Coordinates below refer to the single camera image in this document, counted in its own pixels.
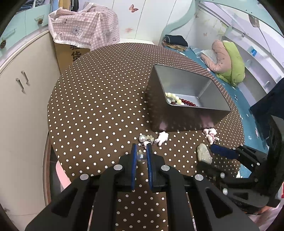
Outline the pale jade pendant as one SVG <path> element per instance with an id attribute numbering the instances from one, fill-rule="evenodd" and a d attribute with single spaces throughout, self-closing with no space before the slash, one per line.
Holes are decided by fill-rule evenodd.
<path id="1" fill-rule="evenodd" d="M 207 146 L 203 143 L 199 144 L 197 147 L 197 157 L 199 162 L 204 162 L 207 164 L 212 164 L 212 156 L 207 149 Z"/>

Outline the teal bed mattress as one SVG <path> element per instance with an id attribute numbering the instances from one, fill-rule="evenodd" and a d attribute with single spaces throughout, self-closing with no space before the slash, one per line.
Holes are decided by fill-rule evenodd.
<path id="1" fill-rule="evenodd" d="M 244 144 L 264 153 L 268 152 L 269 147 L 261 139 L 255 118 L 249 111 L 250 105 L 238 87 L 232 87 L 207 70 L 205 64 L 190 49 L 179 52 L 162 48 L 162 53 L 165 56 L 163 59 L 165 65 L 190 70 L 207 77 L 212 76 L 229 101 L 231 112 L 214 127 L 219 145 L 232 148 Z M 168 141 L 156 153 L 164 157 L 166 164 L 175 167 L 183 174 L 192 176 L 198 173 L 196 148 L 201 143 L 210 146 L 201 131 L 171 132 Z"/>

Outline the pink floral hair clip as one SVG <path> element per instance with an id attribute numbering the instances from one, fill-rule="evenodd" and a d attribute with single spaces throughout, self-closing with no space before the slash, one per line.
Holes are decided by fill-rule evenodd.
<path id="1" fill-rule="evenodd" d="M 210 145 L 217 143 L 220 138 L 217 136 L 217 130 L 215 128 L 203 129 L 203 134 L 207 138 Z"/>

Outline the pink white charm cluster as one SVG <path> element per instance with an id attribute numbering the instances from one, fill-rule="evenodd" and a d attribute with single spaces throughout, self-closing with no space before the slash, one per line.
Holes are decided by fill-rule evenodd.
<path id="1" fill-rule="evenodd" d="M 163 131 L 159 133 L 156 139 L 152 135 L 140 135 L 139 142 L 143 144 L 144 148 L 146 148 L 148 144 L 157 144 L 158 146 L 161 146 L 168 140 L 168 137 L 169 134 Z"/>

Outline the brown polka dot tablecloth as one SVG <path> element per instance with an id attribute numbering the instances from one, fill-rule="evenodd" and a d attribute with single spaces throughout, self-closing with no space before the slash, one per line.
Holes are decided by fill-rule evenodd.
<path id="1" fill-rule="evenodd" d="M 57 158 L 72 182 L 81 174 L 98 175 L 118 164 L 150 130 L 144 99 L 154 64 L 173 66 L 212 78 L 231 112 L 215 126 L 220 144 L 244 143 L 242 118 L 228 92 L 187 56 L 150 44 L 121 43 L 94 50 L 63 71 L 51 94 L 47 114 L 49 135 Z M 154 154 L 182 174 L 197 173 L 196 147 L 208 141 L 201 131 L 169 132 L 168 141 L 154 145 Z M 168 230 L 166 194 L 149 189 L 146 163 L 137 163 L 135 190 L 119 193 L 116 230 Z"/>

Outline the silver metal tin box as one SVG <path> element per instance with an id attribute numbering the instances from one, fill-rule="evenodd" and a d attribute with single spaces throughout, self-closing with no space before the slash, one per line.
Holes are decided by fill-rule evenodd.
<path id="1" fill-rule="evenodd" d="M 231 112 L 211 78 L 160 64 L 152 68 L 145 99 L 155 132 L 212 128 Z"/>

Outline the green pink plush pillow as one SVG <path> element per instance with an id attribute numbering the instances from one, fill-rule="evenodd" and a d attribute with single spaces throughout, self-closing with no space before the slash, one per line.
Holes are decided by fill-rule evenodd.
<path id="1" fill-rule="evenodd" d="M 234 87 L 245 79 L 245 64 L 233 42 L 215 40 L 211 50 L 201 51 L 200 58 L 218 78 Z"/>

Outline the dark folded clothes pile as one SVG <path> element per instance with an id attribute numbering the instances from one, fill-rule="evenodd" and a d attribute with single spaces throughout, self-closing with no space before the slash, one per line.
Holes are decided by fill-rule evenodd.
<path id="1" fill-rule="evenodd" d="M 187 41 L 180 35 L 165 35 L 162 45 L 180 52 L 186 51 L 188 48 Z"/>

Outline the brown cardboard box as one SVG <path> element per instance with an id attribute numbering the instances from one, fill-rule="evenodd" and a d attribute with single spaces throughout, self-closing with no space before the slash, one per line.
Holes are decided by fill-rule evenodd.
<path id="1" fill-rule="evenodd" d="M 54 43 L 57 62 L 62 74 L 75 60 L 88 53 L 90 49 L 78 48 L 73 45 Z"/>

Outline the pink checkered cloth cover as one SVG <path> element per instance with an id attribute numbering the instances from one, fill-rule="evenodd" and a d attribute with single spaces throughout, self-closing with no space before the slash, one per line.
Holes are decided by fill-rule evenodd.
<path id="1" fill-rule="evenodd" d="M 48 15 L 48 28 L 55 43 L 78 48 L 95 50 L 120 42 L 117 14 L 95 3 L 78 12 L 57 9 Z"/>

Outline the hanging clothes in wardrobe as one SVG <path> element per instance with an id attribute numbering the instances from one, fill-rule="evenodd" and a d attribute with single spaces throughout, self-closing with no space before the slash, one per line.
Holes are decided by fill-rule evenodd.
<path id="1" fill-rule="evenodd" d="M 24 3 L 20 9 L 20 11 L 24 11 L 24 10 L 29 10 L 35 7 L 39 7 L 45 4 L 50 4 L 51 5 L 51 12 L 59 9 L 59 8 L 63 8 L 63 9 L 67 9 L 70 11 L 74 11 L 77 12 L 79 9 L 79 1 L 78 0 L 53 0 L 53 1 L 45 1 L 45 0 L 35 0 L 35 1 L 27 1 L 26 3 Z"/>

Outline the mint green drawer unit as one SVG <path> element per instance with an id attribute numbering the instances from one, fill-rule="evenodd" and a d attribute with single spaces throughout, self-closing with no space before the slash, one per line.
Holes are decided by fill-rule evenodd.
<path id="1" fill-rule="evenodd" d="M 27 1 L 20 9 L 1 35 L 1 56 L 24 37 L 46 27 L 51 1 Z"/>

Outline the mint green bunk bed frame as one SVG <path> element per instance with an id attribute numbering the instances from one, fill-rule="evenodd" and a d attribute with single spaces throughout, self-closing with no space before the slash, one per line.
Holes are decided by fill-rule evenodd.
<path id="1" fill-rule="evenodd" d="M 283 31 L 258 1 L 190 1 L 181 10 L 167 22 L 158 44 L 167 34 L 181 35 L 201 50 L 217 39 L 231 40 L 283 68 Z"/>

